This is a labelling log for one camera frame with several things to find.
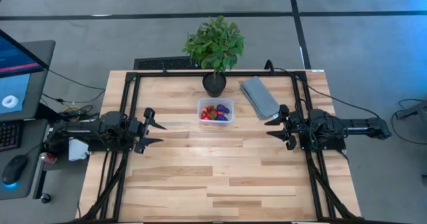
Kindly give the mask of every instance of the plastic container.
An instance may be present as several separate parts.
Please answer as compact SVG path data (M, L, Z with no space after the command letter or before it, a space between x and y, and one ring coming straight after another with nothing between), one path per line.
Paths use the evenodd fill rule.
M226 114L228 121L215 121L215 120L203 120L200 119L201 109L204 107L214 106L222 104L226 106L230 113ZM217 123L217 124L230 124L234 121L234 101L231 99L224 98L202 98L197 104L197 118L201 123Z

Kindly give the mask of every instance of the monitor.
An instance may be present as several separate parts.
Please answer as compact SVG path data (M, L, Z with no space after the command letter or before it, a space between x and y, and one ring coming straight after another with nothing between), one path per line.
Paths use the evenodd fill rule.
M34 73L49 66L0 29L0 77Z

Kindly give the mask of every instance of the black plant pot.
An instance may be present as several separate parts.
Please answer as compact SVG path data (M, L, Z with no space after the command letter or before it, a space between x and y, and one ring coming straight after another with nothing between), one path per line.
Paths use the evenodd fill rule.
M219 97L226 88L227 79L222 74L208 73L203 77L202 83L210 97Z

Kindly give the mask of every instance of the concrete floor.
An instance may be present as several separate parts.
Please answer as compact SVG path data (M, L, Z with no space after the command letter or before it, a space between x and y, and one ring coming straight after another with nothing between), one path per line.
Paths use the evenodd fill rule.
M300 11L426 10L427 0L297 0ZM290 0L2 0L0 16L291 11ZM275 66L301 69L292 17L240 17L246 54L238 68L254 69L271 59ZM52 70L103 87L114 69L131 69L141 57L181 55L188 32L205 19L126 19L78 21L2 21L0 28L18 41L57 42ZM425 16L302 17L312 69L325 69L331 93L390 119L405 98L427 99ZM48 95L87 100L96 91L49 75ZM48 101L57 111L60 104ZM98 109L101 100L93 103ZM339 117L369 114L334 102ZM399 122L402 135L427 141L417 118ZM427 146L393 136L387 141L350 137L350 168L362 214L367 219L425 223ZM45 190L54 201L2 201L0 223L54 223L74 218L84 169L48 173ZM20 206L25 211L17 210Z

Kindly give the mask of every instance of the wooden tabletop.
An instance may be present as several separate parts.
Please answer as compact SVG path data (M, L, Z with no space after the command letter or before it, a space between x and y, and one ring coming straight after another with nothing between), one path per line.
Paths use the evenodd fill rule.
M101 113L119 110L125 75L126 71L110 73ZM307 76L309 85L329 93L324 72L307 71ZM234 101L236 116L226 127L197 120L197 102L207 97L201 77L141 79L135 115L143 120L144 109L151 107L155 120L167 131L150 128L149 137L164 141L150 145L143 155L130 154L119 221L316 220L305 155L299 147L288 151L282 141L266 135L282 127L265 126L256 117L240 90L248 79L227 77L221 98ZM279 104L294 110L289 77L260 79ZM310 95L314 108L334 114L330 98ZM353 214L360 215L347 161L336 151L325 151L324 156L332 189ZM82 213L96 200L103 158L104 153L96 153L89 160L80 199ZM319 190L328 216L324 192Z

